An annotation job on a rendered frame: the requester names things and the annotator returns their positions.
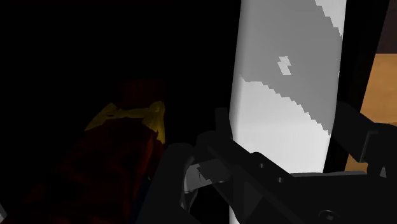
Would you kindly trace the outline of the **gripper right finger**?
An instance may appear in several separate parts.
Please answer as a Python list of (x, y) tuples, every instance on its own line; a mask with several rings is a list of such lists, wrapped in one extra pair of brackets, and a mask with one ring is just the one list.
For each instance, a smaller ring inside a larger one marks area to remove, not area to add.
[(338, 101), (331, 138), (356, 162), (367, 163), (367, 173), (397, 178), (397, 127), (371, 121), (344, 101)]

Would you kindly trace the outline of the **dark red bottle yellow band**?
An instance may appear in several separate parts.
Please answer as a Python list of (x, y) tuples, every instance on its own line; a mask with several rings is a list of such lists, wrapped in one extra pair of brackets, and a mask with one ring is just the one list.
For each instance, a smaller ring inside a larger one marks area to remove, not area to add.
[(128, 224), (164, 150), (162, 80), (54, 85), (0, 112), (0, 224)]

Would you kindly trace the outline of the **tall white cylinder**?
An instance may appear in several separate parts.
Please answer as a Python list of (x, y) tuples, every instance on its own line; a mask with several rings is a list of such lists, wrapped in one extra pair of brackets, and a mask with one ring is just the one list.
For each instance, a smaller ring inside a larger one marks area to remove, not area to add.
[(285, 171), (324, 169), (347, 0), (241, 0), (233, 139)]

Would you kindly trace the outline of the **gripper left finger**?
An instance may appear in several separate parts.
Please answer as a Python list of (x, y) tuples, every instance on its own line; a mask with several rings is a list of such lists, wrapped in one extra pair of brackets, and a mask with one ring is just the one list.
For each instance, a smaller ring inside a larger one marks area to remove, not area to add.
[(216, 110), (216, 129), (197, 143), (169, 145), (161, 157), (136, 224), (201, 224), (185, 194), (212, 185), (240, 224), (298, 224), (287, 194), (292, 176), (272, 161), (249, 153), (231, 138), (227, 110)]

